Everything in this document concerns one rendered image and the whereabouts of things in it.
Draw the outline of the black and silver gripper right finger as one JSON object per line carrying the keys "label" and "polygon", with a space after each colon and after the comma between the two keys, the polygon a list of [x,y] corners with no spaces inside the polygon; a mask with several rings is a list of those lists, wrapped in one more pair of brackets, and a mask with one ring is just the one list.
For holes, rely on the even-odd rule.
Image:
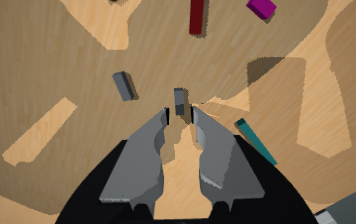
{"label": "black and silver gripper right finger", "polygon": [[225,201],[231,218],[255,224],[319,224],[290,181],[244,138],[196,106],[191,120],[203,150],[200,191],[212,208]]}

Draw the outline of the dark red rod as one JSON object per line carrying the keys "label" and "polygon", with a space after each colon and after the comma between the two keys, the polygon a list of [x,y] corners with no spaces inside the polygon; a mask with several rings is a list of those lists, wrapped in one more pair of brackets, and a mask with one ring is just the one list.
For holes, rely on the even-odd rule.
{"label": "dark red rod", "polygon": [[202,30],[204,0],[191,0],[189,34],[200,34]]}

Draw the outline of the turquoise rod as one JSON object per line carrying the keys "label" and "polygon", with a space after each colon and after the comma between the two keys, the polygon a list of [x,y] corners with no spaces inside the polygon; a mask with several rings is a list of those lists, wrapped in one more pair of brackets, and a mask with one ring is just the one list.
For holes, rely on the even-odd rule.
{"label": "turquoise rod", "polygon": [[253,143],[253,145],[258,149],[258,151],[273,165],[277,165],[278,163],[276,162],[276,160],[272,157],[272,155],[269,153],[269,151],[266,149],[260,139],[256,136],[256,134],[253,132],[247,122],[243,118],[241,118],[236,123],[244,132],[244,134],[249,138],[249,140]]}

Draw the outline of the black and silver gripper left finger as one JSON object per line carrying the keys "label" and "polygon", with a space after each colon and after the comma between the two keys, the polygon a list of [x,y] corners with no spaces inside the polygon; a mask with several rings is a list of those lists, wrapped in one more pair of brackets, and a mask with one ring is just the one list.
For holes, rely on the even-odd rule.
{"label": "black and silver gripper left finger", "polygon": [[147,204],[154,218],[164,191],[160,149],[167,125],[169,108],[164,107],[121,140],[77,187],[55,224],[117,224],[132,220],[139,203]]}

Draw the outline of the grey rod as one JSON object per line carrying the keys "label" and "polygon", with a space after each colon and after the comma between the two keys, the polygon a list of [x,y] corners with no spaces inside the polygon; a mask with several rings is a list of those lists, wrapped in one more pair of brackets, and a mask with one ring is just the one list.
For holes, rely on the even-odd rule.
{"label": "grey rod", "polygon": [[124,71],[112,75],[123,102],[132,100],[134,94]]}
{"label": "grey rod", "polygon": [[176,115],[184,115],[183,88],[174,88],[174,99]]}

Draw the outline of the magenta rod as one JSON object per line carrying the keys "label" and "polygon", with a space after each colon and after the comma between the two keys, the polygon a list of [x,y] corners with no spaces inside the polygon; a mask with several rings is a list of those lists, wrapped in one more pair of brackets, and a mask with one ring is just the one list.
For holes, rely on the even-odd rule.
{"label": "magenta rod", "polygon": [[249,0],[247,7],[261,20],[268,19],[277,8],[271,0]]}

